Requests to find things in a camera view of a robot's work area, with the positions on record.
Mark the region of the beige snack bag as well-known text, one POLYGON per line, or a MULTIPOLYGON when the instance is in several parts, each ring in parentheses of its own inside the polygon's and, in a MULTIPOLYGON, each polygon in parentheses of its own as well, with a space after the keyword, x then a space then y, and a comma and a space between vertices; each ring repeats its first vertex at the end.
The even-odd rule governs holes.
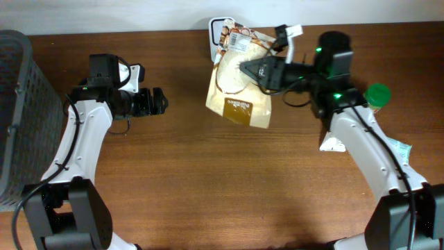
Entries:
POLYGON ((271 97, 241 71, 240 64, 264 57, 274 41, 273 37, 225 19, 205 106, 236 124, 268 128, 271 97))

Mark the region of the white cosmetic tube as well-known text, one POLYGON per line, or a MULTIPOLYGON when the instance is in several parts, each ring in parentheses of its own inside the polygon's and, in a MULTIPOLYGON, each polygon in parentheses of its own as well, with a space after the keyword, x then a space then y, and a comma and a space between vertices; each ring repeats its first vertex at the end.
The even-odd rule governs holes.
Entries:
POLYGON ((330 132, 325 134, 321 145, 319 146, 320 151, 333 151, 333 152, 346 152, 345 145, 336 137, 334 137, 330 132))

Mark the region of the green lid jar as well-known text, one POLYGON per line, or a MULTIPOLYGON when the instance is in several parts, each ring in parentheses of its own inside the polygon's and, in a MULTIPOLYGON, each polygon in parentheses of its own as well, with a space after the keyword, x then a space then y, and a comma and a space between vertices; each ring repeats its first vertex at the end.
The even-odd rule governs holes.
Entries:
POLYGON ((390 101, 391 91, 386 85, 375 83, 364 92, 364 97, 370 109, 377 113, 390 101))

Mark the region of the teal wipes packet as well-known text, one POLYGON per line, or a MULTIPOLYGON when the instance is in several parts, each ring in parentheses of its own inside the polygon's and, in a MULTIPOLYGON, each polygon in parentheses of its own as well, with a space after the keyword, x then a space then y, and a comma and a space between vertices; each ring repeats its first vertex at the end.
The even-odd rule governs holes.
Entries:
POLYGON ((400 142, 398 140, 395 140, 393 138, 388 137, 388 141, 394 146, 396 151, 400 154, 403 161, 406 164, 409 164, 409 156, 411 153, 412 146, 409 144, 405 144, 403 142, 400 142))

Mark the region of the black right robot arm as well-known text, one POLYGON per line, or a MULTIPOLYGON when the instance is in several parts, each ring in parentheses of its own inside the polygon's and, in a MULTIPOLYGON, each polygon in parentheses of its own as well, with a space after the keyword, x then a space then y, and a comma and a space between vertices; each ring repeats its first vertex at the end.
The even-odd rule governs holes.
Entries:
POLYGON ((442 249, 443 185, 429 184, 390 144, 350 82, 352 55, 350 37, 328 31, 313 65, 267 54, 240 70, 267 94, 309 93, 312 112, 344 144, 377 200, 364 232, 329 242, 329 249, 442 249))

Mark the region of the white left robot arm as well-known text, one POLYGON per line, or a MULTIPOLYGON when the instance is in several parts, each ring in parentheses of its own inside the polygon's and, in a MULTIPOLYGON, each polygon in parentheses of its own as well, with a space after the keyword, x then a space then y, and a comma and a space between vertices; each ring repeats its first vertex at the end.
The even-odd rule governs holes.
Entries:
POLYGON ((115 119, 161 115, 169 102, 159 87, 140 88, 145 69, 110 54, 89 57, 89 76, 66 95, 67 125, 53 162, 28 184, 11 221, 12 240, 24 212, 38 249, 139 249, 119 237, 95 184, 105 136, 115 119))

